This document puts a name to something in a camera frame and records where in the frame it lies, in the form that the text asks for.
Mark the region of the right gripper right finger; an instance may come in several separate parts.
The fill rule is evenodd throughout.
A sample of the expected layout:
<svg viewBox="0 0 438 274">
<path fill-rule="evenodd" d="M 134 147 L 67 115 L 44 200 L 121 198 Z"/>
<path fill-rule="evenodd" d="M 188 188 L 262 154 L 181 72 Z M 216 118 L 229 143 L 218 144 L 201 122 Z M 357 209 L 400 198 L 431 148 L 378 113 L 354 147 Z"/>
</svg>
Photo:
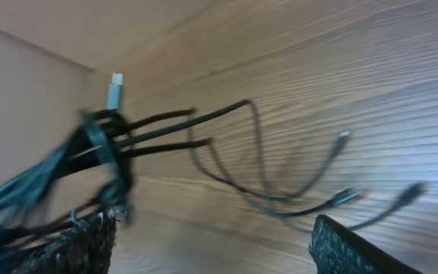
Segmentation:
<svg viewBox="0 0 438 274">
<path fill-rule="evenodd" d="M 308 251 L 321 274 L 421 274 L 327 215 L 318 215 Z"/>
</svg>

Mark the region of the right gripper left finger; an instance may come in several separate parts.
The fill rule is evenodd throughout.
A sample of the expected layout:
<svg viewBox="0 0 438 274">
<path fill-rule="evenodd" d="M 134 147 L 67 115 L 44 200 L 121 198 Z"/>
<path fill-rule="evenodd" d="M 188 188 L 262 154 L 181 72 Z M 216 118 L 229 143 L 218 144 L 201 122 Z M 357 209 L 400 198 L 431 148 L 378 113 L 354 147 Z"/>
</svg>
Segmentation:
<svg viewBox="0 0 438 274">
<path fill-rule="evenodd" d="M 116 239 L 116 218 L 105 212 L 74 224 L 57 241 L 32 252 L 13 274 L 107 274 Z"/>
</svg>

